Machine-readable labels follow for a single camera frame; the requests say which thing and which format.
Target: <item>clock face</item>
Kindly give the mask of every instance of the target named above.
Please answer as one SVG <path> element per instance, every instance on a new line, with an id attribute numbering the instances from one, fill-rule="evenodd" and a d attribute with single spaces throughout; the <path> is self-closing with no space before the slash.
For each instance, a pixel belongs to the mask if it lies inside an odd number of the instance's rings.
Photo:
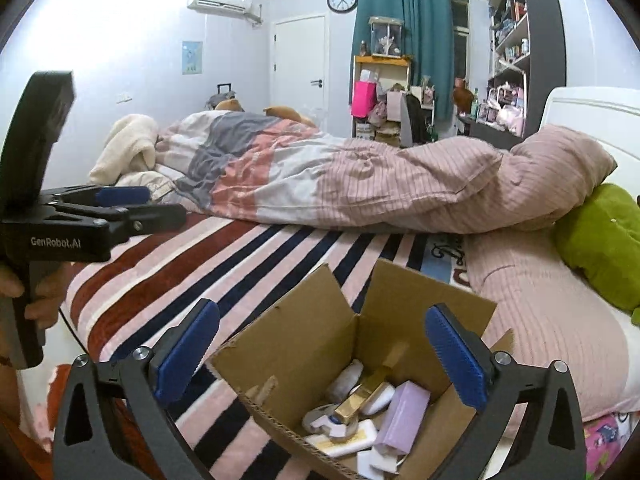
<path id="1" fill-rule="evenodd" d="M 358 0 L 326 0 L 326 4 L 333 12 L 344 14 L 355 9 L 358 5 Z"/>

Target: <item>white door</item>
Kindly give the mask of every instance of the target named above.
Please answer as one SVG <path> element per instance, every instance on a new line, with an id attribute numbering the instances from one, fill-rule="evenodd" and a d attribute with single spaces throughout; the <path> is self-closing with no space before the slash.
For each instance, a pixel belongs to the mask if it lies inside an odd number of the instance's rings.
<path id="1" fill-rule="evenodd" d="M 271 104 L 305 115 L 324 110 L 324 16 L 276 23 L 273 33 Z"/>

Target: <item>curtain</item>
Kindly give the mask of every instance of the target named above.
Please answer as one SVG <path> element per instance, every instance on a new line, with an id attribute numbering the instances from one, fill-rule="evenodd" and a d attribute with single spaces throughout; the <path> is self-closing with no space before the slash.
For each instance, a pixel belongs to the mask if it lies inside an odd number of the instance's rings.
<path id="1" fill-rule="evenodd" d="M 363 40 L 370 43 L 371 16 L 404 20 L 402 54 L 413 56 L 412 84 L 419 85 L 423 75 L 430 76 L 430 84 L 436 89 L 436 120 L 448 120 L 454 83 L 451 0 L 358 0 L 351 48 L 352 77 L 353 56 L 358 55 Z"/>

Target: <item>open cardboard box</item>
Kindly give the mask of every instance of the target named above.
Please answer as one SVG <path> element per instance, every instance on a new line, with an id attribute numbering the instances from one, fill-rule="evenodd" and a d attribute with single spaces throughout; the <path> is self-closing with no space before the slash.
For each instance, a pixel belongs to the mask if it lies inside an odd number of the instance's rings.
<path id="1" fill-rule="evenodd" d="M 371 373 L 400 345 L 405 350 L 388 380 L 420 384 L 431 392 L 431 404 L 397 478 L 425 479 L 475 414 L 458 398 L 424 334 L 425 312 L 435 303 L 445 303 L 478 335 L 495 310 L 491 301 L 379 260 L 362 312 L 354 314 L 331 270 L 322 266 L 220 347 L 210 365 L 274 441 L 326 478 L 344 480 L 362 478 L 354 457 L 333 460 L 307 444 L 300 421 L 324 402 L 325 389 L 353 358 Z M 508 333 L 494 351 L 509 351 L 512 343 Z"/>

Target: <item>blue gripper pad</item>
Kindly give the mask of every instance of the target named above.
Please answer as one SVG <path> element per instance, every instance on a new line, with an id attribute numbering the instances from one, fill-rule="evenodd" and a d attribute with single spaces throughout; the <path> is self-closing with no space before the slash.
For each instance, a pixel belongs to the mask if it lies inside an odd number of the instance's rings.
<path id="1" fill-rule="evenodd" d="M 103 187 L 95 194 L 95 203 L 101 207 L 146 204 L 151 192 L 146 186 Z"/>
<path id="2" fill-rule="evenodd" d="M 167 330 L 156 343 L 149 382 L 160 406 L 166 408 L 182 397 L 219 327 L 217 304 L 200 300 L 180 325 Z"/>
<path id="3" fill-rule="evenodd" d="M 482 412 L 487 403 L 487 377 L 481 365 L 438 306 L 427 310 L 424 325 L 429 343 L 455 386 L 460 400 Z"/>

